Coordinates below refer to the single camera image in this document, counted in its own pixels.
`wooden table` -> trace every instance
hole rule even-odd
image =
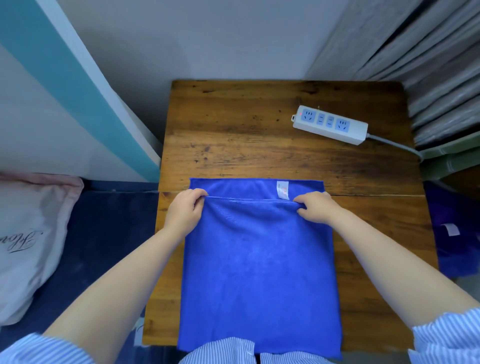
[[[437,267],[417,157],[367,140],[359,146],[294,129],[306,105],[369,124],[369,132],[413,146],[398,83],[175,81],[170,93],[156,229],[190,177],[323,180],[326,190],[404,247]],[[412,334],[334,235],[345,351],[404,351]],[[183,244],[148,301],[145,344],[176,345]]]

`gray cable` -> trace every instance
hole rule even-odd
[[[368,134],[368,133],[367,133],[367,138],[374,139],[374,140],[378,140],[379,142],[382,142],[382,143],[385,143],[385,144],[390,144],[391,146],[396,146],[397,148],[401,148],[401,149],[407,150],[407,151],[409,151],[410,153],[416,154],[416,155],[420,158],[420,163],[423,162],[423,155],[422,155],[422,153],[419,152],[419,151],[416,150],[416,149],[413,149],[413,148],[410,148],[409,146],[405,146],[405,145],[403,145],[403,144],[395,143],[395,142],[392,142],[391,140],[384,139],[384,138],[381,138],[381,137],[379,137],[379,136],[371,135],[371,134]]]

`forearm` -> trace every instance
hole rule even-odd
[[[113,363],[180,239],[159,231],[94,282],[44,335],[76,344],[96,363]]]
[[[339,209],[329,221],[347,242],[373,284],[410,328],[445,312],[480,306],[468,293],[412,252]]]

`wall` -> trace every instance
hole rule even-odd
[[[0,44],[0,170],[158,181],[161,145],[57,3],[0,3]]]
[[[348,0],[59,0],[102,73],[163,141],[173,79],[302,79]]]

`blue striped shirt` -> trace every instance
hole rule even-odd
[[[413,328],[415,350],[408,354],[413,364],[480,363],[480,308],[464,314],[444,314],[435,321]],[[255,364],[252,341],[228,338],[213,341],[188,354],[181,364]],[[327,359],[307,352],[261,353],[262,364],[326,364]],[[0,363],[94,364],[92,358],[72,343],[30,334],[0,353]]]

